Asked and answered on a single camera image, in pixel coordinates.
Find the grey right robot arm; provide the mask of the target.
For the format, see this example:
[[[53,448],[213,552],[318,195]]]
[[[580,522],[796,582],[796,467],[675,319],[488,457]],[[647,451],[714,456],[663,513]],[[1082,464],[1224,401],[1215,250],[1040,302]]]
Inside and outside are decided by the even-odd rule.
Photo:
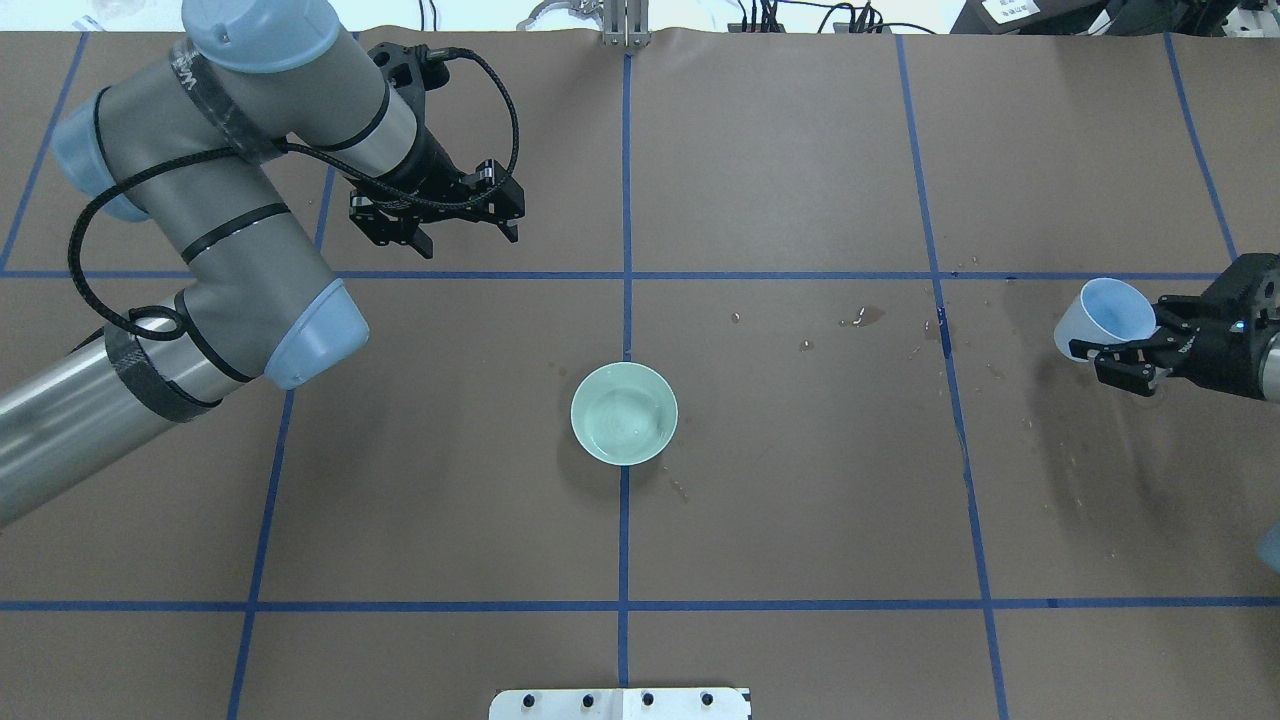
[[[1219,393],[1279,400],[1277,255],[1248,252],[1198,295],[1156,302],[1115,278],[1085,282],[1059,319],[1060,354],[1100,383],[1151,397],[1167,378]]]

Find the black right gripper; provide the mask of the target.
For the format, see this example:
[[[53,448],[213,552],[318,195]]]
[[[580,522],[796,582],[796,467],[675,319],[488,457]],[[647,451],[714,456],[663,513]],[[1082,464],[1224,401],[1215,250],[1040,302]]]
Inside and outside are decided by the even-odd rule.
[[[1094,363],[1100,383],[1151,397],[1166,378],[1258,401],[1279,398],[1279,256],[1248,252],[1198,295],[1164,295],[1148,340],[1069,340],[1068,355]]]

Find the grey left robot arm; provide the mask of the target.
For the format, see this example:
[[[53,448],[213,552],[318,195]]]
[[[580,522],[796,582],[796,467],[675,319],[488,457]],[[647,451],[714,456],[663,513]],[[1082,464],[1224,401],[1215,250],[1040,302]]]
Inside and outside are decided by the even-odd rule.
[[[375,245],[433,256],[424,227],[461,219],[509,241],[526,213],[515,161],[461,170],[425,97],[465,47],[365,50],[328,1],[186,1],[165,59],[99,91],[51,147],[88,202],[67,266],[102,327],[3,396],[3,525],[264,377],[297,388],[362,348],[369,324],[268,178],[291,154],[352,187]],[[119,313],[92,290],[92,220],[152,222],[193,281]]]

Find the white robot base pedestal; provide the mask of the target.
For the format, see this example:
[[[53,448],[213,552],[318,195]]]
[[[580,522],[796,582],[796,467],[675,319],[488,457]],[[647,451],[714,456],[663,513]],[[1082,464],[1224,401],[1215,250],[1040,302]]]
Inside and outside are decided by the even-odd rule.
[[[750,691],[732,687],[511,689],[489,719],[751,719]]]

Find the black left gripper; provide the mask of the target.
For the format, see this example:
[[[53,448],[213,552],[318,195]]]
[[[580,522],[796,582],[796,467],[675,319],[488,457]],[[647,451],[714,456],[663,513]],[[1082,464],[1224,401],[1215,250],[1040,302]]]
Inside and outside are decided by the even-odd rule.
[[[524,187],[495,159],[486,159],[470,173],[457,169],[440,155],[425,179],[415,181],[408,193],[433,205],[408,202],[353,181],[349,220],[371,241],[398,241],[424,260],[434,258],[434,242],[426,224],[462,220],[495,225],[511,243],[518,242],[518,224],[525,218]]]

